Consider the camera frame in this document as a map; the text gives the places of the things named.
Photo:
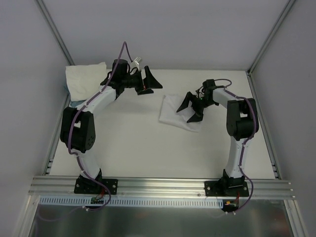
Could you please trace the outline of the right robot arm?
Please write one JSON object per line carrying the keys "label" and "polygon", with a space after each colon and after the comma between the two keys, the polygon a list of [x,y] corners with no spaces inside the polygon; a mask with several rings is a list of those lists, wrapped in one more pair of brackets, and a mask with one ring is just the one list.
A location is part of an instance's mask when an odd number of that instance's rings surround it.
{"label": "right robot arm", "polygon": [[226,130],[231,139],[228,163],[219,180],[205,182],[205,194],[208,197],[248,197],[246,181],[249,178],[244,172],[244,163],[250,141],[259,130],[256,101],[237,96],[228,91],[226,85],[216,82],[216,79],[207,79],[195,94],[188,92],[177,111],[191,107],[194,113],[187,121],[191,123],[202,121],[204,109],[209,106],[226,108]]}

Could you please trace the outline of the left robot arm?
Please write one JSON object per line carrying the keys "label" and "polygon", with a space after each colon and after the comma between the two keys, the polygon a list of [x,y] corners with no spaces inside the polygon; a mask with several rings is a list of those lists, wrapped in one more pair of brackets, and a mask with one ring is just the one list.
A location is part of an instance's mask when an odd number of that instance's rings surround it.
{"label": "left robot arm", "polygon": [[85,187],[91,193],[98,193],[103,187],[102,171],[91,151],[96,140],[95,118],[127,88],[133,88],[137,95],[146,95],[163,86],[149,66],[140,69],[138,60],[129,63],[116,59],[112,70],[92,96],[79,106],[66,107],[63,111],[60,140],[76,158],[80,177],[87,180]]}

